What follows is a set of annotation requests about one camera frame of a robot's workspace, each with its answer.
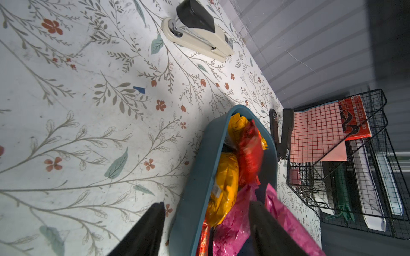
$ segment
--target pink paper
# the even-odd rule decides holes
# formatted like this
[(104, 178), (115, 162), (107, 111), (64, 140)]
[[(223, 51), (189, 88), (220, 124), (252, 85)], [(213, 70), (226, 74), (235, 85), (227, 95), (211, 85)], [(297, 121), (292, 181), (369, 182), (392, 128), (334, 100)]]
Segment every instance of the pink paper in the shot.
[[(295, 112), (290, 161), (317, 162), (345, 136), (338, 102)], [(346, 161), (346, 158), (346, 147), (341, 143), (336, 151), (326, 156), (326, 161)]]
[(324, 158), (321, 160), (325, 161), (337, 161), (337, 162), (346, 162), (347, 153), (346, 153), (346, 144), (344, 142), (337, 145), (332, 151), (330, 151)]

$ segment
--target snack packaging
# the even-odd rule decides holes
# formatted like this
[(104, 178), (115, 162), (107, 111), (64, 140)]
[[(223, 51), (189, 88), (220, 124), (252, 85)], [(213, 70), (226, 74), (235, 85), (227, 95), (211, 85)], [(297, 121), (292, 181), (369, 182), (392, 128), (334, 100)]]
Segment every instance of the snack packaging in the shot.
[(257, 184), (257, 174), (263, 160), (263, 149), (255, 122), (249, 122), (242, 132), (239, 142), (239, 187)]
[(298, 219), (278, 199), (275, 189), (270, 184), (266, 188), (265, 208), (308, 255), (326, 256)]
[(233, 153), (222, 152), (206, 212), (206, 219), (210, 227), (221, 224), (235, 204), (238, 194), (238, 178), (239, 166), (236, 156)]
[(198, 248), (196, 249), (195, 256), (208, 256), (209, 233), (209, 224), (205, 219), (202, 224), (201, 237), (199, 238)]
[(214, 256), (236, 256), (251, 235), (249, 202), (256, 201), (256, 184), (246, 185), (239, 192), (235, 205), (223, 222), (215, 228), (212, 251)]
[[(242, 132), (248, 123), (249, 123), (249, 120), (246, 119), (246, 117), (241, 116), (239, 113), (231, 117), (229, 124), (228, 124), (228, 134), (231, 140), (236, 144), (236, 146), (239, 145), (239, 142), (242, 138)], [(262, 137), (259, 130), (258, 130), (258, 134), (261, 140), (262, 148), (263, 150), (266, 150), (268, 148), (266, 140)]]

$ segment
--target green folder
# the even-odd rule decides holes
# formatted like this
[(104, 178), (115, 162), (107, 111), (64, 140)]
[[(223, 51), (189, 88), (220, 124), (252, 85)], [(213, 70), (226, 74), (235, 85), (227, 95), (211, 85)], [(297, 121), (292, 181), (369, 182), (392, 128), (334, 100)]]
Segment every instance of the green folder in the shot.
[[(333, 166), (336, 165), (339, 165), (339, 162), (333, 162)], [(350, 206), (350, 196), (347, 190), (347, 183), (346, 178), (344, 176), (344, 170), (344, 165), (341, 164), (334, 171), (339, 214), (335, 216), (328, 216), (328, 220), (342, 215), (345, 220), (355, 221), (355, 216), (353, 215), (353, 213), (351, 213), (352, 210)]]

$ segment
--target desk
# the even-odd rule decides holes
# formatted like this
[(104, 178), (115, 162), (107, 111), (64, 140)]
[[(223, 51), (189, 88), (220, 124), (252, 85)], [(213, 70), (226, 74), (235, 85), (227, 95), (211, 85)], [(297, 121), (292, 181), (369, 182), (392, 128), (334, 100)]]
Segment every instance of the desk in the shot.
[[(167, 255), (209, 121), (244, 104), (269, 130), (269, 110), (282, 105), (218, 1), (201, 2), (234, 39), (225, 63), (165, 38), (177, 1), (0, 4), (4, 255), (106, 255), (154, 202), (166, 205)], [(278, 194), (321, 244), (284, 162)]]

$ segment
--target black wire file organizer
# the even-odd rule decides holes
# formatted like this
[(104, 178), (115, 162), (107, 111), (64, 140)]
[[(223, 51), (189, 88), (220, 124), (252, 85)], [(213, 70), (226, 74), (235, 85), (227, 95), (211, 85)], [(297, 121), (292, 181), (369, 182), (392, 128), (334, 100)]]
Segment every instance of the black wire file organizer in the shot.
[(410, 239), (410, 193), (377, 89), (295, 112), (287, 184), (321, 221)]

